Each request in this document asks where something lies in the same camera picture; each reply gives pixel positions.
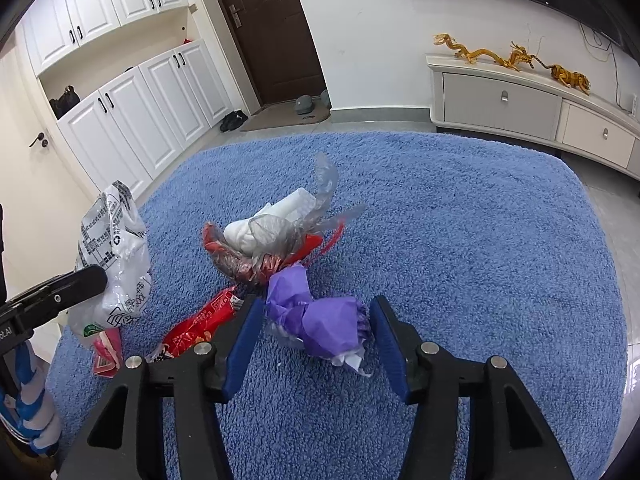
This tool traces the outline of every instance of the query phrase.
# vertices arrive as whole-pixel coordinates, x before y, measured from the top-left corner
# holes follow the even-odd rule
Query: drawer
[[[444,120],[552,140],[562,99],[549,92],[471,75],[444,74]]]
[[[569,104],[562,142],[626,168],[636,138],[614,123]]]

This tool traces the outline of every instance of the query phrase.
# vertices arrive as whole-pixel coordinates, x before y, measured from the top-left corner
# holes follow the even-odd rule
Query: blue carpet
[[[156,281],[146,317],[123,330],[148,354],[225,285],[201,247],[207,220],[246,218],[298,186],[314,154],[338,166],[336,210],[361,218],[309,272],[316,298],[385,294],[398,317],[453,355],[505,356],[539,403],[578,480],[596,480],[620,419],[626,330],[604,235],[577,177],[558,159],[439,134],[279,137],[199,153],[148,200]],[[48,387],[69,446],[106,380],[65,331]],[[220,408],[237,480],[396,478],[414,408],[391,392],[375,348],[370,379],[279,347],[262,334],[244,387]],[[177,476],[172,413],[166,441]],[[460,417],[460,439],[468,431]],[[463,477],[465,446],[456,459]]]

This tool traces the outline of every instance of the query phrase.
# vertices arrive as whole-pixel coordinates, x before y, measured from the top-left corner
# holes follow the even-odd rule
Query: white plastic bag
[[[76,270],[92,264],[106,270],[106,290],[68,310],[68,325],[86,347],[97,333],[139,318],[151,291],[146,227],[120,181],[107,187],[82,219]]]

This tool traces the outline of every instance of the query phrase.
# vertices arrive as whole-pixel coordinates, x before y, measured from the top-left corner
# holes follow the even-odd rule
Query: white tv cabinet
[[[640,124],[605,100],[548,75],[478,60],[427,56],[431,121],[577,153],[640,180]]]

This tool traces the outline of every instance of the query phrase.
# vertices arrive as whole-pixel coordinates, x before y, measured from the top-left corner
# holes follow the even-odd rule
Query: metal bolt
[[[211,343],[198,343],[193,347],[193,351],[198,355],[207,355],[211,352]]]
[[[420,345],[420,350],[422,350],[425,354],[437,354],[440,351],[440,347],[436,345],[436,343],[432,343],[431,341],[427,341],[426,343],[422,343]]]
[[[507,359],[505,359],[504,357],[500,357],[499,355],[494,355],[491,358],[490,363],[494,368],[502,369],[507,367]]]
[[[138,368],[142,364],[142,357],[139,355],[132,355],[124,364],[127,368]]]

